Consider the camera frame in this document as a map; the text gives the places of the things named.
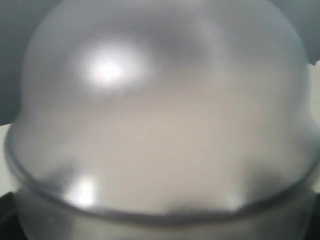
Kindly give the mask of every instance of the container lid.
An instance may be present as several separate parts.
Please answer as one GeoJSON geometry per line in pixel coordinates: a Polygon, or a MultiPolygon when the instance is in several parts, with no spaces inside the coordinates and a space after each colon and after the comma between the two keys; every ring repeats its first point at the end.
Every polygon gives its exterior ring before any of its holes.
{"type": "Polygon", "coordinates": [[[232,212],[317,162],[309,91],[266,0],[67,0],[30,42],[7,146],[77,208],[232,212]]]}

